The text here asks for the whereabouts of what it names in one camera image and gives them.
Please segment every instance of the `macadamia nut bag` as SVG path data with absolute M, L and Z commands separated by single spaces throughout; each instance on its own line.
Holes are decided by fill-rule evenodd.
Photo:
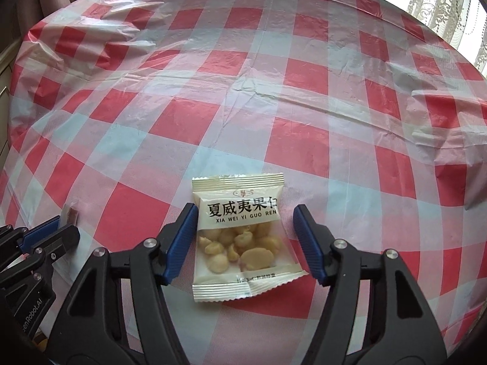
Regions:
M 282 173 L 193 179 L 196 302 L 256 296 L 307 274 L 279 216 L 283 187 Z

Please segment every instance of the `red and white checkered tablecloth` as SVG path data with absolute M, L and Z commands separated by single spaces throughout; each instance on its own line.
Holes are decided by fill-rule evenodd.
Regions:
M 449 350 L 487 296 L 487 83 L 383 0 L 79 0 L 28 33 L 12 93 L 3 219 L 32 227 L 79 200 L 46 330 L 95 247 L 156 235 L 192 177 L 218 174 L 284 171 L 304 264 L 298 203 L 360 250 L 398 249 Z M 192 364 L 300 363 L 326 289 L 306 276 L 196 304 L 193 264 L 194 247 L 165 288 Z

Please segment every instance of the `logo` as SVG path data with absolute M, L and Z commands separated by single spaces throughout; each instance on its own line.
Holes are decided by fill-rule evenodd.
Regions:
M 42 299 L 37 299 L 37 303 L 33 306 L 32 310 L 29 312 L 27 317 L 25 317 L 25 322 L 22 325 L 22 330 L 26 332 L 27 327 L 29 326 L 30 322 L 32 321 L 33 317 L 36 315 L 37 311 L 40 309 L 42 304 Z
M 238 191 L 233 191 L 233 196 L 246 197 L 254 194 L 253 189 L 239 189 Z

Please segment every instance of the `metal screw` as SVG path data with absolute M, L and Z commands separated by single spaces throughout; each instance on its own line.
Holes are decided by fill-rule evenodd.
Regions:
M 343 240 L 343 239 L 337 239 L 333 242 L 333 245 L 336 247 L 336 248 L 339 248 L 340 250 L 343 250 L 344 248 L 347 247 L 348 243 Z
M 103 256 L 107 252 L 105 247 L 98 247 L 93 250 L 94 256 Z
M 152 248 L 152 247 L 155 247 L 157 244 L 157 240 L 156 239 L 145 239 L 144 240 L 144 247 L 146 248 Z
M 396 259 L 399 256 L 398 252 L 392 248 L 389 248 L 389 250 L 386 250 L 386 257 L 390 259 Z

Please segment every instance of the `lace curtain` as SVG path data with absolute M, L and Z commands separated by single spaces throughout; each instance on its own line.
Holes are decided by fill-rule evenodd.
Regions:
M 445 41 L 452 47 L 458 49 L 462 38 L 464 38 L 466 31 L 471 30 L 469 26 L 467 30 L 467 19 L 474 15 L 476 26 L 481 26 L 482 32 L 479 32 L 479 37 L 482 41 L 478 47 L 476 57 L 468 58 L 472 64 L 485 76 L 487 75 L 487 33 L 485 32 L 485 19 L 477 20 L 479 16 L 479 9 L 483 9 L 480 4 L 474 4 L 472 7 L 472 0 L 411 0 L 407 11 Z

